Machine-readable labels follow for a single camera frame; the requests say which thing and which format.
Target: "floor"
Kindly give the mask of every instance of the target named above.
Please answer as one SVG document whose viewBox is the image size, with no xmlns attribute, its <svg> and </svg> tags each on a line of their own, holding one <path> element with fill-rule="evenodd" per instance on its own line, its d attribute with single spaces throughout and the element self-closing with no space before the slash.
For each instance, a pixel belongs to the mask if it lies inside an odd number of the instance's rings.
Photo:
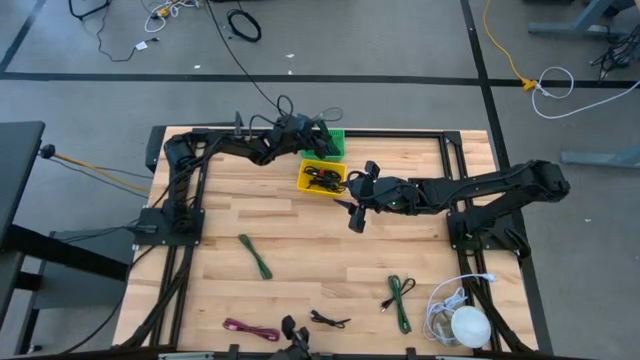
<svg viewBox="0 0 640 360">
<path fill-rule="evenodd" d="M 74 4 L 82 12 L 102 2 Z M 489 79 L 516 79 L 482 29 L 485 0 L 469 2 Z M 242 73 L 206 9 L 182 9 L 156 34 L 159 42 L 136 52 L 129 62 L 111 63 L 97 51 L 95 33 L 103 13 L 81 23 L 69 15 L 64 3 L 3 1 L 0 54 L 12 44 L 19 47 L 7 52 L 5 60 L 11 60 L 7 68 L 0 66 L 6 70 L 0 73 L 0 121 L 42 120 L 47 124 L 43 141 L 54 143 L 60 153 L 145 173 L 144 149 L 153 125 L 231 121 L 236 110 L 244 117 L 273 115 L 251 83 L 233 76 Z M 458 1 L 247 0 L 242 4 L 260 22 L 263 39 L 249 44 L 229 33 L 231 48 L 249 73 L 271 75 L 259 77 L 265 80 L 260 87 L 269 96 L 289 94 L 300 112 L 315 114 L 341 106 L 344 127 L 492 128 Z M 223 15 L 234 3 L 213 6 L 222 25 Z M 488 20 L 526 76 L 537 78 L 549 66 L 562 66 L 577 80 L 597 80 L 597 69 L 589 66 L 589 60 L 604 52 L 606 41 L 533 36 L 526 30 L 529 21 L 569 21 L 581 9 L 581 1 L 549 5 L 493 0 Z M 143 30 L 146 14 L 138 1 L 113 1 L 101 33 L 103 49 L 120 58 L 149 39 Z M 639 19 L 633 8 L 619 15 L 614 25 L 629 29 Z M 611 73 L 607 80 L 639 78 L 640 65 L 635 65 Z M 549 79 L 564 77 L 550 73 Z M 504 135 L 504 140 L 496 137 L 494 142 L 499 147 L 504 141 L 512 164 L 532 158 L 558 161 L 563 150 L 613 153 L 640 143 L 637 105 L 633 105 L 640 101 L 640 90 L 556 121 L 536 115 L 530 93 L 518 87 L 493 86 L 491 91 Z M 545 98 L 538 104 L 545 113 L 559 114 L 621 91 L 581 88 L 563 101 Z M 640 280 L 633 276 L 640 269 L 640 224 L 633 216 L 640 174 L 562 168 L 571 194 L 558 204 L 534 204 L 524 210 L 554 352 L 632 358 L 640 353 L 633 332 L 640 315 L 636 300 Z M 16 223 L 43 233 L 104 228 L 137 217 L 143 203 L 38 160 Z M 0 333 L 2 356 L 10 355 L 11 346 L 4 345 L 17 336 L 26 297 L 20 292 L 14 295 L 12 316 Z M 43 311 L 34 343 L 44 346 L 43 353 L 64 350 L 93 331 L 110 311 L 106 306 Z M 83 349 L 108 347 L 114 327 L 112 321 Z"/>
</svg>

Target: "wooden table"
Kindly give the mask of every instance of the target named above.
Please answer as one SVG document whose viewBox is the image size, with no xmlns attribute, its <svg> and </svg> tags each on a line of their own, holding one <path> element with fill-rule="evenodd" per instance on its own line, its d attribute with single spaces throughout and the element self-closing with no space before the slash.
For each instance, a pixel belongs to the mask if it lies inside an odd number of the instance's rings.
<svg viewBox="0 0 640 360">
<path fill-rule="evenodd" d="M 165 140 L 190 130 L 169 127 Z M 469 174 L 495 171 L 487 133 L 462 131 L 461 135 Z M 438 144 L 431 139 L 347 138 L 346 152 L 349 169 L 362 169 L 367 160 L 375 160 L 381 176 L 443 176 Z M 203 201 L 206 224 L 191 268 L 179 350 L 227 351 L 230 344 L 239 344 L 242 352 L 273 352 L 290 342 L 282 337 L 272 343 L 231 332 L 222 328 L 222 322 L 231 317 L 279 328 L 281 319 L 290 314 L 309 329 L 312 351 L 404 354 L 407 347 L 415 347 L 421 355 L 470 353 L 425 340 L 422 334 L 429 295 L 442 281 L 460 275 L 445 213 L 400 216 L 369 211 L 365 232 L 356 234 L 347 228 L 349 216 L 342 207 L 330 198 L 296 189 L 299 166 L 299 155 L 279 157 L 264 167 L 225 154 L 212 158 Z M 167 183 L 168 165 L 162 153 L 149 204 Z M 237 239 L 241 233 L 251 237 L 273 280 L 261 280 L 255 261 Z M 155 249 L 131 272 L 115 344 L 133 333 L 156 302 L 166 251 Z M 498 278 L 491 284 L 496 307 L 523 342 L 536 348 L 517 259 L 508 251 L 485 252 L 485 259 L 488 271 Z M 394 307 L 380 313 L 380 302 L 390 296 L 391 274 L 417 281 L 405 296 L 413 328 L 405 336 L 398 330 Z M 443 288 L 438 299 L 450 296 L 457 286 Z M 316 324 L 308 316 L 311 309 L 331 319 L 352 320 L 344 330 Z M 165 316 L 165 342 L 170 320 Z"/>
</svg>

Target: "white cable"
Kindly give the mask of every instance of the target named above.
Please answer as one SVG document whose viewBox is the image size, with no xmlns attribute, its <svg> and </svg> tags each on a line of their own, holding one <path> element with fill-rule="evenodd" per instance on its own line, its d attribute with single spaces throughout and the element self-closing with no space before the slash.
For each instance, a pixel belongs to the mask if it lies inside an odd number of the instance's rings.
<svg viewBox="0 0 640 360">
<path fill-rule="evenodd" d="M 156 19 L 159 19 L 162 21 L 162 25 L 157 28 L 157 29 L 153 29 L 153 30 L 149 30 L 149 21 L 151 20 L 152 16 L 157 15 L 157 11 L 158 9 L 164 8 L 164 7 L 169 7 L 169 13 L 171 14 L 171 17 L 178 17 L 178 15 L 180 14 L 180 8 L 181 7 L 195 7 L 195 4 L 188 4 L 186 2 L 183 1 L 178 1 L 178 2 L 173 2 L 172 0 L 167 0 L 164 4 L 160 4 L 158 6 L 156 6 L 153 10 L 151 10 L 151 12 L 149 13 L 149 16 L 147 16 L 147 20 L 144 22 L 144 31 L 148 32 L 148 33 L 156 33 L 162 29 L 164 29 L 164 27 L 167 25 L 167 20 L 163 17 L 163 16 L 157 16 Z"/>
<path fill-rule="evenodd" d="M 543 87 L 542 87 L 542 79 L 544 78 L 544 75 L 545 75 L 549 70 L 560 70 L 560 71 L 565 72 L 567 75 L 569 75 L 569 78 L 571 79 L 571 86 L 569 87 L 569 91 L 568 91 L 566 94 L 564 94 L 564 95 L 554 95 L 554 94 L 552 94 L 552 93 L 548 92 L 547 90 L 545 90 L 545 88 L 543 88 Z M 604 99 L 604 100 L 602 100 L 602 101 L 598 101 L 597 103 L 594 103 L 594 104 L 591 104 L 591 105 L 585 106 L 585 107 L 580 108 L 580 109 L 577 109 L 577 110 L 573 110 L 573 111 L 571 111 L 571 112 L 568 112 L 568 113 L 566 113 L 566 114 L 562 114 L 562 115 L 549 116 L 549 115 L 542 114 L 542 113 L 538 110 L 538 107 L 536 106 L 536 91 L 537 91 L 537 90 L 540 90 L 540 92 L 542 92 L 542 95 L 544 95 L 544 96 L 548 96 L 548 97 L 551 97 L 551 98 L 554 98 L 554 99 L 558 99 L 558 100 L 559 100 L 559 99 L 564 99 L 564 98 L 566 98 L 567 96 L 571 95 L 571 92 L 573 91 L 573 83 L 574 83 L 573 75 L 571 75 L 571 73 L 570 73 L 567 69 L 565 69 L 565 68 L 561 68 L 561 67 L 559 67 L 559 66 L 552 66 L 552 67 L 550 67 L 550 68 L 547 68 L 545 71 L 543 71 L 543 72 L 542 72 L 542 74 L 540 75 L 540 80 L 538 80 L 538 83 L 536 84 L 535 89 L 533 89 L 533 92 L 531 93 L 531 104 L 533 105 L 533 110 L 536 112 L 536 114 L 538 114 L 538 115 L 542 116 L 542 117 L 543 117 L 543 118 L 545 118 L 545 119 L 549 119 L 549 120 L 562 119 L 562 118 L 565 118 L 565 117 L 567 117 L 567 116 L 571 116 L 571 115 L 577 114 L 577 113 L 579 113 L 579 112 L 582 112 L 582 111 L 584 111 L 584 110 L 591 109 L 591 108 L 596 107 L 596 106 L 598 106 L 598 105 L 606 104 L 606 103 L 608 103 L 609 101 L 612 101 L 612 100 L 615 100 L 615 99 L 617 99 L 617 98 L 619 98 L 619 97 L 622 97 L 622 96 L 624 96 L 624 95 L 627 95 L 628 93 L 630 93 L 631 91 L 633 91 L 633 89 L 637 88 L 637 87 L 638 87 L 638 85 L 640 85 L 640 81 L 638 81 L 638 82 L 636 82 L 632 87 L 630 87 L 629 89 L 627 89 L 627 90 L 626 90 L 626 91 L 624 91 L 624 92 L 621 92 L 621 93 L 620 93 L 620 94 L 618 94 L 618 95 L 612 96 L 612 97 L 610 97 L 610 98 L 608 98 L 608 99 Z"/>
<path fill-rule="evenodd" d="M 424 335 L 424 337 L 428 340 L 441 340 L 441 341 L 452 341 L 455 340 L 455 338 L 445 338 L 442 337 L 438 334 L 435 333 L 435 331 L 433 331 L 433 329 L 431 328 L 431 317 L 434 314 L 439 314 L 443 311 L 450 311 L 450 312 L 454 312 L 456 310 L 456 307 L 462 303 L 465 302 L 465 300 L 467 300 L 467 296 L 464 293 L 464 289 L 462 287 L 459 287 L 458 289 L 456 289 L 455 293 L 453 293 L 452 296 L 446 298 L 444 300 L 444 302 L 442 303 L 435 303 L 433 305 L 431 305 L 431 300 L 433 300 L 433 296 L 438 292 L 438 290 L 446 285 L 449 284 L 453 281 L 456 280 L 461 280 L 464 278 L 468 278 L 468 277 L 481 277 L 484 279 L 487 279 L 490 282 L 495 282 L 496 281 L 496 276 L 494 274 L 466 274 L 466 275 L 461 275 L 461 276 L 457 276 L 454 277 L 452 279 L 449 279 L 443 283 L 441 283 L 440 285 L 438 285 L 435 290 L 433 290 L 433 292 L 431 293 L 431 296 L 429 297 L 429 302 L 427 303 L 427 315 L 424 321 L 424 325 L 422 326 L 422 334 Z M 434 337 L 429 337 L 427 335 L 427 329 L 429 329 L 429 332 L 431 332 L 431 335 L 433 335 Z"/>
</svg>

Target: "yellow cable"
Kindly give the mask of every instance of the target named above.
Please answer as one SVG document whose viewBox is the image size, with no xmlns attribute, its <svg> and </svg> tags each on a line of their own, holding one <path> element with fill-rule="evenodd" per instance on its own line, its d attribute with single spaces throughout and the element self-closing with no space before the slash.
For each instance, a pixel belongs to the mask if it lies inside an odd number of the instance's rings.
<svg viewBox="0 0 640 360">
<path fill-rule="evenodd" d="M 527 79 L 524 76 L 520 75 L 520 73 L 516 69 L 516 66 L 513 64 L 513 59 L 511 59 L 511 54 L 509 54 L 509 52 L 505 50 L 505 48 L 503 48 L 502 46 L 500 46 L 500 44 L 498 44 L 496 39 L 493 38 L 493 36 L 491 35 L 491 32 L 489 31 L 489 26 L 487 25 L 487 11 L 489 10 L 490 5 L 491 5 L 491 0 L 487 0 L 487 5 L 484 7 L 484 13 L 482 14 L 484 31 L 487 33 L 487 36 L 489 36 L 489 39 L 491 39 L 491 42 L 493 43 L 493 45 L 495 45 L 498 49 L 500 49 L 500 51 L 502 51 L 505 55 L 507 55 L 507 59 L 509 59 L 509 63 L 511 64 L 511 69 L 513 69 L 513 72 L 516 74 L 518 79 L 522 81 L 522 88 L 525 91 L 531 90 L 536 86 L 537 82 L 535 80 Z"/>
<path fill-rule="evenodd" d="M 72 164 L 75 164 L 75 165 L 78 165 L 78 166 L 82 166 L 82 167 L 86 167 L 87 169 L 91 169 L 91 170 L 97 172 L 98 174 L 100 174 L 102 176 L 105 176 L 105 177 L 107 177 L 107 178 L 109 178 L 109 179 L 111 179 L 111 180 L 113 180 L 113 181 L 115 181 L 115 182 L 117 182 L 117 183 L 119 183 L 119 184 L 121 184 L 123 186 L 131 188 L 133 190 L 149 191 L 149 188 L 146 188 L 144 186 L 138 186 L 138 185 L 129 184 L 128 182 L 126 182 L 126 181 L 124 181 L 124 180 L 122 180 L 122 179 L 120 179 L 118 177 L 115 177 L 115 176 L 109 174 L 108 172 L 106 172 L 104 170 L 98 169 L 97 167 L 95 167 L 95 166 L 93 166 L 91 164 L 88 164 L 86 162 L 83 162 L 83 161 L 80 161 L 80 160 L 75 160 L 75 159 L 72 159 L 72 158 L 70 158 L 68 156 L 64 156 L 64 155 L 61 155 L 61 154 L 58 154 L 58 153 L 54 154 L 53 156 L 57 157 L 60 160 L 64 160 L 66 162 L 70 162 Z"/>
</svg>

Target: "metal table leg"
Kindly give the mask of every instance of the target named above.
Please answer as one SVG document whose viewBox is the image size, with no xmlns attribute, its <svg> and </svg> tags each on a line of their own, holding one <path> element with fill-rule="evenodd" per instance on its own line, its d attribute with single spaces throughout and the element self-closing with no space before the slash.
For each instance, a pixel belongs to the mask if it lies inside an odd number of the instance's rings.
<svg viewBox="0 0 640 360">
<path fill-rule="evenodd" d="M 612 166 L 627 169 L 640 169 L 640 145 L 618 154 L 600 154 L 563 151 L 561 161 L 565 164 Z"/>
<path fill-rule="evenodd" d="M 532 34 L 566 34 L 566 35 L 596 35 L 607 36 L 607 28 L 595 25 L 609 5 L 615 0 L 592 0 L 573 23 L 529 23 L 529 32 Z M 612 36 L 621 36 L 625 33 L 611 30 Z"/>
</svg>

